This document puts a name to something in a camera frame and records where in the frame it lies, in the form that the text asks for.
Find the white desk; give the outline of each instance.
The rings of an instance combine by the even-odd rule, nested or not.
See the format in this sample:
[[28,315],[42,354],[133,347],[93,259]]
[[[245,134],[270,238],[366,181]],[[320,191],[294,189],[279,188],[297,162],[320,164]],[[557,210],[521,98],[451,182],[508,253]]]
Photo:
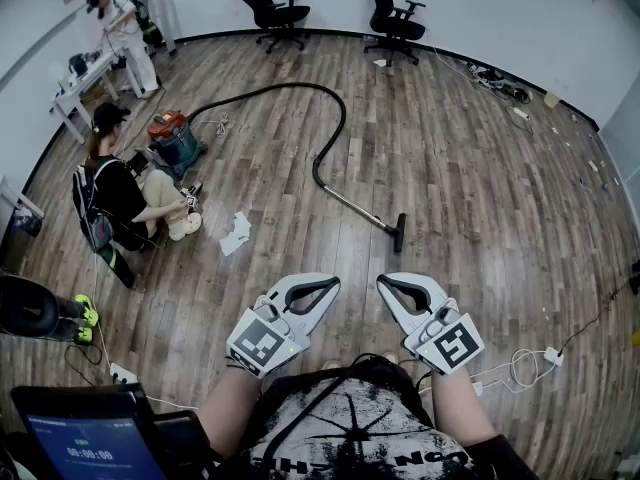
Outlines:
[[[79,79],[69,80],[71,84],[71,89],[69,91],[65,91],[64,94],[57,94],[53,98],[51,98],[53,108],[62,118],[64,124],[67,125],[67,128],[69,128],[71,134],[80,144],[84,144],[84,137],[80,134],[78,129],[73,126],[73,123],[67,117],[67,114],[60,104],[62,102],[69,102],[71,104],[70,106],[76,107],[84,122],[87,123],[89,128],[91,128],[91,116],[89,115],[89,112],[87,112],[87,109],[84,108],[80,97],[82,96],[82,93],[89,89],[89,87],[91,87],[98,80],[98,78],[102,78],[102,81],[104,82],[111,97],[114,99],[114,101],[118,101],[118,94],[116,93],[116,90],[113,88],[113,85],[111,85],[111,82],[107,77],[107,71],[111,69],[111,63],[118,60],[117,54],[123,54],[122,48],[118,48],[115,51],[103,53],[100,57],[98,57],[98,59],[96,59],[95,62],[93,62],[92,64],[87,64],[87,72]],[[140,85],[138,85],[129,62],[127,62],[126,70],[129,82],[131,83],[131,87],[133,88],[133,92],[135,92],[138,98],[141,98],[142,92],[140,91]]]
[[40,220],[44,219],[44,212],[33,204],[31,200],[27,199],[27,196],[20,192],[14,192],[11,187],[9,187],[4,174],[0,174],[0,195],[4,197],[14,208],[17,208],[18,203],[22,202],[22,204],[29,208],[29,210],[39,217]]

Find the backpack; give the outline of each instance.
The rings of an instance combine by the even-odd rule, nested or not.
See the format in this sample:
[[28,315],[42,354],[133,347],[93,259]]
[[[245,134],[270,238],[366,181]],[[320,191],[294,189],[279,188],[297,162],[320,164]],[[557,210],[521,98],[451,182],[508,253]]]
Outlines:
[[[140,0],[129,0],[136,7],[136,21],[140,30],[142,30],[142,39],[145,43],[153,46],[160,46],[163,41],[162,32],[158,26],[151,21],[149,9]],[[122,6],[118,4],[117,0],[113,0],[113,3],[118,6],[121,11]]]
[[79,165],[73,173],[73,204],[80,218],[80,229],[89,242],[93,252],[98,252],[113,239],[113,226],[105,212],[94,205],[96,195],[95,181],[102,170],[113,162],[120,162],[115,158],[106,161],[98,160],[94,170]]

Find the vacuum nozzle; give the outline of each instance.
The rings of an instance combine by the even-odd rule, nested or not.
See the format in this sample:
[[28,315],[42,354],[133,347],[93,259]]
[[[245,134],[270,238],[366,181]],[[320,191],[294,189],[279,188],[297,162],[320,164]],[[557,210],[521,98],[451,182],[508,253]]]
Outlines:
[[404,227],[407,223],[407,214],[401,213],[398,215],[398,223],[395,229],[392,231],[393,235],[393,252],[398,254],[402,251],[402,244],[404,242]]

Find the wooden floor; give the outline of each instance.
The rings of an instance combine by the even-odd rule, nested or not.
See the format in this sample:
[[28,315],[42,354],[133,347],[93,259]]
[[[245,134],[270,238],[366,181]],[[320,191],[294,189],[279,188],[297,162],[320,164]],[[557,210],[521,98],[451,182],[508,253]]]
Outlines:
[[[142,255],[125,253],[137,273],[133,290],[98,263],[109,358],[138,373],[150,396],[201,404],[225,369],[224,343],[238,315],[286,274],[335,273],[342,289],[311,350],[282,374],[316,370],[328,359],[349,363],[361,352],[409,357],[375,288],[384,272],[428,274],[471,313],[487,345],[472,372],[509,361],[519,348],[559,348],[625,283],[638,236],[587,122],[574,123],[562,106],[549,110],[534,94],[525,109],[531,136],[511,123],[506,103],[434,54],[421,51],[418,67],[398,59],[379,68],[372,61],[380,54],[362,48],[359,39],[313,36],[304,52],[284,45],[265,55],[252,37],[235,36],[182,45],[174,58],[157,55],[167,88],[161,110],[186,113],[284,81],[335,89],[348,118],[323,178],[384,221],[395,224],[400,212],[408,221],[404,250],[394,255],[387,235],[314,184],[312,160],[339,117],[328,96],[280,90],[203,115],[228,112],[235,125],[224,140],[215,138],[214,124],[195,129],[210,144],[189,174],[204,183],[202,230],[179,243],[165,237]],[[143,126],[159,97],[130,102],[130,129]],[[67,297],[94,290],[94,256],[70,197],[71,174],[84,156],[69,133],[55,142],[28,191],[47,212],[42,232],[36,239],[14,233],[4,262]],[[251,239],[224,257],[218,240],[233,229],[237,211],[251,222]],[[639,351],[631,347],[639,328],[637,300],[625,289],[613,311],[567,347],[562,368],[523,394],[500,385],[485,391],[496,427],[541,478],[607,478],[616,452],[640,448]],[[20,426],[11,387],[84,385],[65,365],[65,347],[0,337],[7,428]],[[109,382],[106,361],[92,368],[76,352],[70,358],[89,379]],[[416,379],[426,371],[408,366]],[[522,377],[531,372],[523,364]],[[510,376],[505,368],[484,381]],[[152,403],[158,412],[172,410]],[[430,408],[428,395],[425,403]]]

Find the white wall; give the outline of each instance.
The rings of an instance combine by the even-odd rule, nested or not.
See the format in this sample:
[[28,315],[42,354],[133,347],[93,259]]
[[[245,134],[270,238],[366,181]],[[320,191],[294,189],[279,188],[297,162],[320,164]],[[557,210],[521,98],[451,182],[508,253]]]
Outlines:
[[607,125],[600,130],[616,169],[620,174],[627,197],[640,230],[640,76],[633,82]]
[[[420,41],[550,89],[603,126],[640,71],[640,20],[621,0],[417,0]],[[298,0],[304,26],[370,33],[373,0]],[[175,0],[179,37],[255,28],[241,0]],[[395,0],[403,6],[404,0]]]
[[[100,37],[95,12],[87,15],[85,1],[74,0],[65,7],[62,0],[0,0],[2,61],[6,60],[5,48],[17,56],[7,70],[2,71],[4,64],[0,65],[0,109],[11,116],[4,120],[0,134],[0,173],[16,191],[23,189],[62,123],[49,113],[51,96],[58,89],[50,73],[52,66],[66,69],[69,57],[89,51]],[[22,40],[22,33],[28,41]],[[11,206],[0,198],[0,236],[11,212]]]

